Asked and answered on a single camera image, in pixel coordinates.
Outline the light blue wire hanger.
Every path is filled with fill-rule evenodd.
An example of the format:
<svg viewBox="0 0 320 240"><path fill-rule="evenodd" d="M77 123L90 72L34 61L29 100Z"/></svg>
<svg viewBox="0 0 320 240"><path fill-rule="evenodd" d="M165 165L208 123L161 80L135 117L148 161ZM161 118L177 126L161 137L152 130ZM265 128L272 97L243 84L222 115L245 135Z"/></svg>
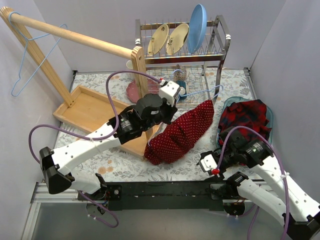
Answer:
<svg viewBox="0 0 320 240"><path fill-rule="evenodd" d="M173 76L174 76L174 73L175 72L183 72L181 69L175 69L175 70L173 70L172 72L171 72L171 74L170 74L170 80L172 80L173 79ZM204 89L204 90L200 90L200 91L196 91L196 92L192 92L192 93L187 93L187 87L186 88L184 88L183 86L180 86L180 92L178 93L178 97L177 97L177 101L176 101L176 103L178 103L179 102L179 100L180 99L184 99L184 98L186 98L186 97L188 97L188 96L192 96L192 95L196 95L196 94L200 94L200 93L205 93L205 92L211 92L211 91L213 91L213 90L220 90L220 87L222 88L222 90L221 91L223 91L224 90L224 86L222 85L222 84L218 84L218 85L216 85L215 87L213 87L212 89ZM215 93L215 95L212 97L212 99L214 99L215 97L217 97L219 95L219 93ZM149 147L151 147L151 145L150 145L150 142L151 142L151 140L153 139L154 137L151 137L148 141L147 141L147 145L149 146Z"/></svg>

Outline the red polka dot skirt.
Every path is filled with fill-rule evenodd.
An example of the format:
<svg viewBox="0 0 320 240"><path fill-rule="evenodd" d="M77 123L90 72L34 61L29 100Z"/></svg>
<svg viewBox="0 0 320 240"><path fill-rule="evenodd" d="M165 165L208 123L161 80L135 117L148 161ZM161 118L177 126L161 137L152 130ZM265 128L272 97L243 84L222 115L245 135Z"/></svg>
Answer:
<svg viewBox="0 0 320 240"><path fill-rule="evenodd" d="M145 146L144 157L153 165L178 161L205 134L213 123L213 117L213 102L206 100L167 125Z"/></svg>

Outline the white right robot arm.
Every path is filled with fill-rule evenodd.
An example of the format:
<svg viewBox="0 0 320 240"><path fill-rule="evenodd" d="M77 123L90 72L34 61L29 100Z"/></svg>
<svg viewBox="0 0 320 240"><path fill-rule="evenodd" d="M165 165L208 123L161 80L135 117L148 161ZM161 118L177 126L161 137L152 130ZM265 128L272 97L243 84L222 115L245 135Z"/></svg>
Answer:
<svg viewBox="0 0 320 240"><path fill-rule="evenodd" d="M220 133L221 149L212 154L215 163L208 173L222 175L234 164L244 164L259 175L274 191L271 194L255 184L247 175L237 172L226 182L227 195L243 197L272 215L283 225L284 235L293 240L311 240L320 231L320 204L310 197L284 170L270 143L260 134L248 141L240 126L229 127Z"/></svg>

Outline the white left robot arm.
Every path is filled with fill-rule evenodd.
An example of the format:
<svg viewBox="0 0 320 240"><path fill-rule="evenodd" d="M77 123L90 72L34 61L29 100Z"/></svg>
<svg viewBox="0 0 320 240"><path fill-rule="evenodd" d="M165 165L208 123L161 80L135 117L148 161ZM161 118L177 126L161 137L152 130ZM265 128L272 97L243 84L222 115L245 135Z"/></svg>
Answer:
<svg viewBox="0 0 320 240"><path fill-rule="evenodd" d="M155 125L170 124L177 111L176 101L175 96L148 93L85 139L56 149L41 149L40 167L49 193L54 195L74 189L90 194L95 200L103 199L107 191L102 176L81 173L76 167L105 150L139 138Z"/></svg>

